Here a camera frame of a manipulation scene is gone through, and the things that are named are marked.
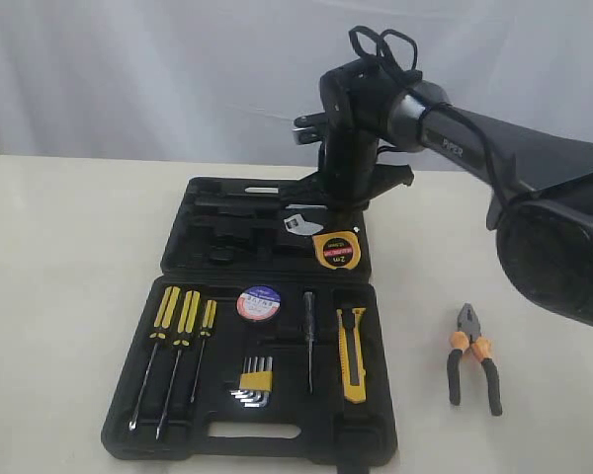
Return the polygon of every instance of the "white table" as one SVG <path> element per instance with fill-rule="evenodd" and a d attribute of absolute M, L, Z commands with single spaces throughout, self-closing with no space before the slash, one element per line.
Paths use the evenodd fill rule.
<path fill-rule="evenodd" d="M 118 461 L 99 441 L 188 179 L 307 172 L 0 156 L 0 473 L 334 472 L 298 459 Z M 424 172 L 367 212 L 400 447 L 376 472 L 593 473 L 593 329 L 511 287 L 484 229 L 488 199 L 464 173 Z M 465 301 L 494 341 L 501 418 L 470 358 L 462 405 L 448 401 Z"/>

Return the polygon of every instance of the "white curtain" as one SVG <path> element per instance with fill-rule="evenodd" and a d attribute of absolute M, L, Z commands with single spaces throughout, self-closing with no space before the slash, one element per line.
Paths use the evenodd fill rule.
<path fill-rule="evenodd" d="M 0 0 L 0 152 L 313 165 L 292 120 L 359 24 L 457 106 L 593 141 L 593 0 Z"/>

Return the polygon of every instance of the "black toolbox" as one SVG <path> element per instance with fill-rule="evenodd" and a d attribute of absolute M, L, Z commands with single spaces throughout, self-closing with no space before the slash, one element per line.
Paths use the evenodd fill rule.
<path fill-rule="evenodd" d="M 311 237 L 288 232 L 284 219 L 300 213 L 325 225 L 334 215 L 316 206 L 282 208 L 272 191 L 285 183 L 190 181 L 161 261 L 163 276 L 147 297 L 102 429 L 102 443 L 116 458 L 180 460 L 197 453 L 303 457 L 342 471 L 384 465 L 395 453 L 395 420 L 376 294 L 368 283 L 371 263 L 362 213 L 350 223 L 361 245 L 360 263 L 351 271 L 324 268 L 315 258 Z M 163 292 L 172 285 L 183 293 L 199 291 L 202 302 L 216 301 L 216 313 L 195 403 L 190 404 L 190 392 L 201 345 L 193 339 L 179 360 L 166 432 L 156 440 L 176 358 L 171 345 L 162 345 L 154 357 L 133 432 L 128 421 L 152 353 L 148 335 Z M 237 313 L 238 296 L 255 285 L 269 286 L 281 296 L 281 307 L 268 322 L 250 323 Z M 303 331 L 305 291 L 315 294 L 312 394 Z M 343 396 L 336 315 L 341 304 L 367 308 L 360 325 L 364 403 Z M 253 356 L 274 361 L 269 403 L 258 409 L 245 408 L 231 393 L 238 388 L 242 363 Z M 289 424 L 300 433 L 294 438 L 217 437 L 210 435 L 213 422 Z"/>

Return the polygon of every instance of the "tape measure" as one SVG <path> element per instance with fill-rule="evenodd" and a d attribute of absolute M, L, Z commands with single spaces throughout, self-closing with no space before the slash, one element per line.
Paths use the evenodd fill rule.
<path fill-rule="evenodd" d="M 360 244 L 354 232 L 343 230 L 312 236 L 316 260 L 331 270 L 354 269 L 361 258 Z"/>

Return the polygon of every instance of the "screwdriver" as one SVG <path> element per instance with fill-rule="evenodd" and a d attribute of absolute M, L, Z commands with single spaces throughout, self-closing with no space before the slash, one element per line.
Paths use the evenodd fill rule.
<path fill-rule="evenodd" d="M 217 303 L 210 299 L 207 301 L 205 306 L 205 316 L 202 318 L 202 326 L 200 327 L 199 337 L 202 339 L 202 345 L 200 347 L 200 355 L 198 356 L 198 364 L 196 365 L 196 374 L 194 375 L 194 388 L 191 391 L 191 398 L 189 403 L 193 405 L 196 401 L 196 389 L 198 388 L 198 378 L 200 375 L 200 365 L 202 364 L 202 356 L 205 353 L 205 344 L 207 339 L 213 334 L 213 323 L 215 322 L 215 310 L 217 309 Z"/>
<path fill-rule="evenodd" d="M 312 359 L 314 351 L 314 293 L 306 291 L 303 294 L 305 303 L 305 342 L 307 343 L 307 387 L 309 393 L 313 393 L 312 383 Z"/>
<path fill-rule="evenodd" d="M 343 394 L 345 399 L 352 403 L 363 403 L 367 400 L 363 350 L 360 344 L 360 332 L 358 331 L 366 310 L 367 308 L 336 310 Z"/>
<path fill-rule="evenodd" d="M 178 363 L 180 362 L 180 356 L 182 355 L 183 349 L 187 349 L 191 346 L 191 338 L 193 336 L 199 305 L 200 294 L 197 291 L 187 291 L 187 293 L 185 293 L 185 301 L 182 306 L 182 313 L 180 313 L 178 328 L 173 342 L 174 348 L 178 349 L 176 352 L 176 361 L 174 362 L 174 368 L 171 371 L 171 377 L 169 378 L 169 387 L 167 388 L 167 396 L 165 397 L 165 403 L 163 404 L 162 413 L 160 414 L 160 421 L 158 422 L 158 427 L 156 427 L 156 439 L 160 439 L 165 424 L 167 423 L 169 400 L 171 399 L 171 392 L 174 387 L 174 381 L 176 380 L 176 373 L 178 372 Z"/>
<path fill-rule="evenodd" d="M 136 429 L 138 415 L 140 413 L 140 403 L 142 402 L 142 397 L 145 393 L 145 388 L 147 387 L 147 381 L 149 380 L 149 374 L 151 373 L 151 366 L 154 363 L 156 352 L 158 352 L 160 344 L 164 343 L 167 338 L 167 330 L 169 329 L 169 326 L 171 326 L 171 320 L 174 316 L 174 310 L 176 309 L 179 295 L 180 288 L 178 286 L 167 286 L 165 288 L 165 294 L 163 294 L 162 300 L 160 301 L 156 319 L 154 320 L 153 330 L 151 334 L 149 334 L 149 339 L 154 341 L 154 347 L 151 350 L 151 356 L 149 357 L 149 362 L 147 363 L 147 368 L 145 369 L 145 374 L 142 378 L 142 385 L 138 392 L 134 411 L 129 419 L 128 428 L 131 432 Z"/>

